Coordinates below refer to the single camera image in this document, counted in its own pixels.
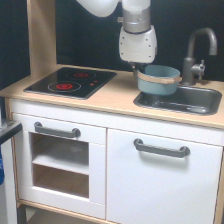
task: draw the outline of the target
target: black stovetop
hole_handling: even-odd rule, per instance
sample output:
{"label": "black stovetop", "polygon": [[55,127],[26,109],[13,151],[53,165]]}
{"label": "black stovetop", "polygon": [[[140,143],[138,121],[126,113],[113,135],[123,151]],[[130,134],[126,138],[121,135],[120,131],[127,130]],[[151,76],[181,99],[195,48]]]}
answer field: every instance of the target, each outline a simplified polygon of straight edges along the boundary
{"label": "black stovetop", "polygon": [[29,86],[24,91],[87,99],[115,75],[116,73],[113,72],[64,67]]}

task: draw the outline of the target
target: silver faucet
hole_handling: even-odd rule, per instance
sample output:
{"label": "silver faucet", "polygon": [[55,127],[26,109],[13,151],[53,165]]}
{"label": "silver faucet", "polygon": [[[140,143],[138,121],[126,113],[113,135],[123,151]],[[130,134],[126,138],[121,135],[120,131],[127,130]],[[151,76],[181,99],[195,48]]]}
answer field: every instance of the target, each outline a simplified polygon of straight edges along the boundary
{"label": "silver faucet", "polygon": [[203,28],[192,33],[189,40],[187,57],[184,58],[182,81],[180,82],[181,85],[193,86],[195,85],[194,75],[198,75],[199,79],[202,79],[202,76],[204,75],[204,60],[201,61],[201,64],[194,64],[195,58],[193,54],[196,37],[205,34],[208,35],[210,41],[209,55],[217,55],[217,39],[212,29]]}

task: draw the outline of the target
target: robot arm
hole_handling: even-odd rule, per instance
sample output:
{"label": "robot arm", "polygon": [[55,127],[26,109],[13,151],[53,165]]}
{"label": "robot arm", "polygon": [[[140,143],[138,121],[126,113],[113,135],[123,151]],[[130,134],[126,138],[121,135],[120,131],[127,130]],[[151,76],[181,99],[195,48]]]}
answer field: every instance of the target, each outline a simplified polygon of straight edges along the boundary
{"label": "robot arm", "polygon": [[151,0],[77,0],[86,10],[98,17],[112,14],[122,2],[123,27],[120,33],[120,57],[135,68],[136,63],[153,62],[157,53],[157,40],[151,25]]}

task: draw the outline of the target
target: wooden countertop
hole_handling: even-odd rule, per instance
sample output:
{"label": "wooden countertop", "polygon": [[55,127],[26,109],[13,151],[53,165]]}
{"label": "wooden countertop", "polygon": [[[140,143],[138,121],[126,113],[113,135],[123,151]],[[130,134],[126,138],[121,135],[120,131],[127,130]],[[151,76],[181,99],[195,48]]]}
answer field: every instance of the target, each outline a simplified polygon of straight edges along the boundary
{"label": "wooden countertop", "polygon": [[2,90],[0,96],[224,129],[224,82],[202,81],[196,85],[200,88],[217,90],[223,95],[215,115],[201,116],[136,106],[133,100],[140,92],[135,78],[129,72],[117,73],[116,77],[87,100],[25,93],[23,90],[26,87],[43,78],[30,76]]}

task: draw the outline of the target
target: stainless steel sink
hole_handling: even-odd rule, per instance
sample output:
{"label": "stainless steel sink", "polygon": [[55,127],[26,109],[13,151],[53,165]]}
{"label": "stainless steel sink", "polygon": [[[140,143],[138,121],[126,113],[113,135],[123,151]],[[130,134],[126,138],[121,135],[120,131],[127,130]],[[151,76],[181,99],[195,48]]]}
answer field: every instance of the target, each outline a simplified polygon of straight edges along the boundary
{"label": "stainless steel sink", "polygon": [[212,115],[217,113],[221,98],[222,94],[215,90],[178,86],[177,91],[168,96],[140,93],[134,103],[140,107]]}

